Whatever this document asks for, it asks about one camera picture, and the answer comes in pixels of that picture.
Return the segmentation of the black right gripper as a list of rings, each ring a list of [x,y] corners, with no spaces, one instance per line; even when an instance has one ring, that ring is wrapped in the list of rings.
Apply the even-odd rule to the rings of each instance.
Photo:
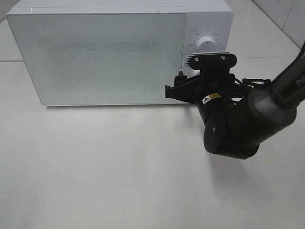
[[[220,79],[197,74],[188,78],[182,71],[174,79],[174,87],[165,86],[165,98],[194,104],[197,106],[203,123],[213,113],[226,113],[242,98],[245,86],[230,73]]]

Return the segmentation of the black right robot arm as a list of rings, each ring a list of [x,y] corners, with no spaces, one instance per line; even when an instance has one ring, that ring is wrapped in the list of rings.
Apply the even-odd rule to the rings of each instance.
[[[189,54],[186,65],[198,74],[179,72],[165,97],[196,105],[204,123],[207,152],[248,159],[260,144],[291,125],[305,99],[305,51],[274,80],[237,79],[229,52]]]

